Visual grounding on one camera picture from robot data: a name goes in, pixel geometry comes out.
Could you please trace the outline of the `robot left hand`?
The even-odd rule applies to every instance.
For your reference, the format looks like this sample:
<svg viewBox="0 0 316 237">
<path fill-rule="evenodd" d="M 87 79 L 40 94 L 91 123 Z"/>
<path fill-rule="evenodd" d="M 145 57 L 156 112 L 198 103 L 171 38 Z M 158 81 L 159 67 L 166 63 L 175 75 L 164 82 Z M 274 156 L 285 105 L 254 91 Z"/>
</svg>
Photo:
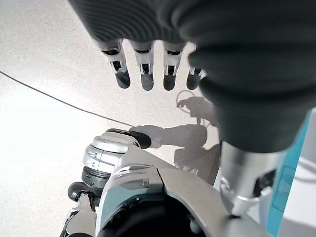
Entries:
<svg viewBox="0 0 316 237">
<path fill-rule="evenodd" d="M 73 0 L 100 47 L 116 39 L 192 42 L 222 145 L 221 196 L 234 216 L 273 185 L 272 171 L 316 105 L 313 0 Z"/>
</svg>

